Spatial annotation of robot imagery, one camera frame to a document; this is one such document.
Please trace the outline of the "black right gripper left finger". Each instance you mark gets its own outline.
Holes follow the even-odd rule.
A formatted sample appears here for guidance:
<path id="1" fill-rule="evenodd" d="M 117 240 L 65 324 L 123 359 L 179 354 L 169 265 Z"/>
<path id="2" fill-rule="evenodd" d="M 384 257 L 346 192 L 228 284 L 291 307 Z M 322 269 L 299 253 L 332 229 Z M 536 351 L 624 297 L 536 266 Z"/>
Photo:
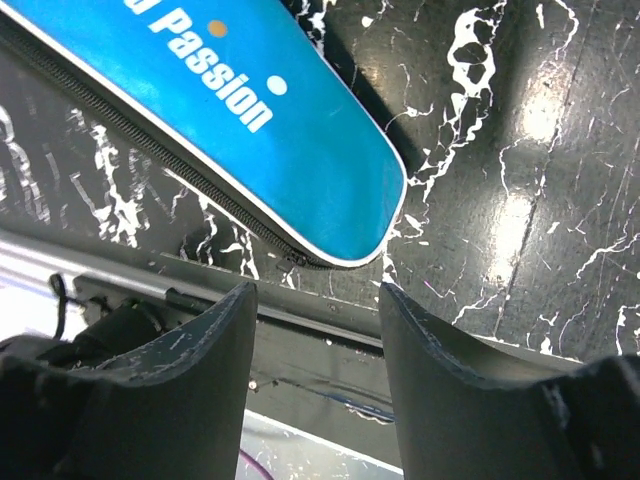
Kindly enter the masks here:
<path id="1" fill-rule="evenodd" d="M 73 479 L 232 479 L 257 287 L 244 282 L 161 337 L 94 369 L 64 472 Z"/>

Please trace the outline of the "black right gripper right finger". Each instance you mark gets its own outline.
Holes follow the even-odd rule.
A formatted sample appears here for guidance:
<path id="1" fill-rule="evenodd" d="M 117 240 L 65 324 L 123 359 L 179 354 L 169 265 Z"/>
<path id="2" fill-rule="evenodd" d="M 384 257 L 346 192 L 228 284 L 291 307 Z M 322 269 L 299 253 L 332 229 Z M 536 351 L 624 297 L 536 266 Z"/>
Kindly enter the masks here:
<path id="1" fill-rule="evenodd" d="M 393 284 L 379 294 L 405 478 L 582 478 L 543 392 L 559 370 L 482 342 Z"/>

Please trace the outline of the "blue sport racket bag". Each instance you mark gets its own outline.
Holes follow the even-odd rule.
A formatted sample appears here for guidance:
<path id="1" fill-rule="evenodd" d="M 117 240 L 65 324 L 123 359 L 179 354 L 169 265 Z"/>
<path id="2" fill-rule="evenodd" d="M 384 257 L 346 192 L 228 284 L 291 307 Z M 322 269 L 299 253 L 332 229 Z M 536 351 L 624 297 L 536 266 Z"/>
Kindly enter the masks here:
<path id="1" fill-rule="evenodd" d="M 5 1 L 1 35 L 293 261 L 356 268 L 400 154 L 278 1 Z"/>

